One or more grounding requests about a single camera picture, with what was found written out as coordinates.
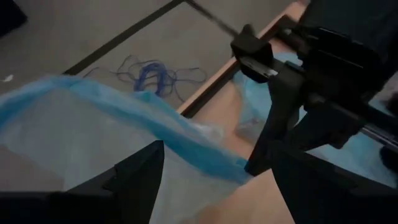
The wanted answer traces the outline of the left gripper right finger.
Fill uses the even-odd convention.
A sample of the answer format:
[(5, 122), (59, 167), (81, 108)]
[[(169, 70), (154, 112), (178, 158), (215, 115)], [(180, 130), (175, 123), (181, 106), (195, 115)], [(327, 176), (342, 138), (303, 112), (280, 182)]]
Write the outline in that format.
[(397, 189), (280, 141), (271, 169), (295, 223), (397, 223)]

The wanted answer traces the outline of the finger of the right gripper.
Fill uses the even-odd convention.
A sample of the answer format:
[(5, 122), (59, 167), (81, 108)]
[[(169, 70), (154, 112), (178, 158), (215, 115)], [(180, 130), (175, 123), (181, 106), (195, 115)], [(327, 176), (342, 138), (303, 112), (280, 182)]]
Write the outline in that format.
[(301, 107), (301, 90), (304, 83), (305, 78), (299, 67), (293, 63), (285, 63), (279, 74), (270, 77), (268, 87), (271, 108), (254, 150), (244, 167), (247, 173), (257, 176), (270, 168), (267, 158), (269, 143), (286, 134), (291, 117)]
[(267, 83), (277, 75), (271, 44), (255, 36), (252, 25), (246, 24), (230, 43), (234, 57), (245, 76), (257, 83)]

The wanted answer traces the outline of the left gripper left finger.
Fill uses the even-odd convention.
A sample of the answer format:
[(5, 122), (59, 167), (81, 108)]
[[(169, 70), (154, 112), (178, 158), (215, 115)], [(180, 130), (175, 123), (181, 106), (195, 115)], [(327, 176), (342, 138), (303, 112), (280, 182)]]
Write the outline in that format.
[(149, 223), (164, 169), (156, 140), (107, 171), (70, 189), (74, 223)]

